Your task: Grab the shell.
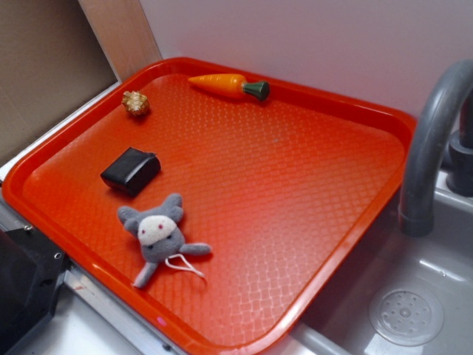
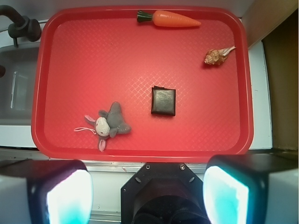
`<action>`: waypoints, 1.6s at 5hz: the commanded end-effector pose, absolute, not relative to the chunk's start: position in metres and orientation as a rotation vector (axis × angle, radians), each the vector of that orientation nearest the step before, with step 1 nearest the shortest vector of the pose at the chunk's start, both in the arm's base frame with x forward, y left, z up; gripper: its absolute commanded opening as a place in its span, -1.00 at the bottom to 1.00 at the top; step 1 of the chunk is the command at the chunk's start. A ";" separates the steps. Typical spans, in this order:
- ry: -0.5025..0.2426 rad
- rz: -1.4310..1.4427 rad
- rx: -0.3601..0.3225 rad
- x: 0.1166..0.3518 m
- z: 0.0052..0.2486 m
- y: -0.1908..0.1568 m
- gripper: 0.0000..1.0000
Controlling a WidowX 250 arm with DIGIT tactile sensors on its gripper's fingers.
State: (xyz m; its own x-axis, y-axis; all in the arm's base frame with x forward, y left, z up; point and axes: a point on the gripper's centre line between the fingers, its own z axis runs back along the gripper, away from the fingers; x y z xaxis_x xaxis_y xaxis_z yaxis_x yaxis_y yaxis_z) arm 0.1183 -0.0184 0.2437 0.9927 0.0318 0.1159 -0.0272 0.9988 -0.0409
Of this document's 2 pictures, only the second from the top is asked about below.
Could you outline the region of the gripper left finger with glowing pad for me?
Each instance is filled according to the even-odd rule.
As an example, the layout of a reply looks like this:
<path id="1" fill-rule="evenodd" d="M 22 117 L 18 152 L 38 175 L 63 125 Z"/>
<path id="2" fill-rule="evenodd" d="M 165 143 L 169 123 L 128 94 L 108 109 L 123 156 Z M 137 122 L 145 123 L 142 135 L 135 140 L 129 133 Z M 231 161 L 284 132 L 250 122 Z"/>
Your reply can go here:
<path id="1" fill-rule="evenodd" d="M 93 181 L 79 160 L 0 162 L 2 224 L 86 224 Z"/>

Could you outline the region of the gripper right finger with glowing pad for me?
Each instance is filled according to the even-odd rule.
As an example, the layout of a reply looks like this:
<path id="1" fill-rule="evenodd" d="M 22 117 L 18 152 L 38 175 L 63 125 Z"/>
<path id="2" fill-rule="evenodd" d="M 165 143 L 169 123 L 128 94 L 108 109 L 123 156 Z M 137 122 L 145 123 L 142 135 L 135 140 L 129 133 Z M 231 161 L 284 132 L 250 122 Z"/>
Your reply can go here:
<path id="1" fill-rule="evenodd" d="M 213 224 L 297 224 L 297 154 L 216 155 L 206 166 L 203 199 Z"/>

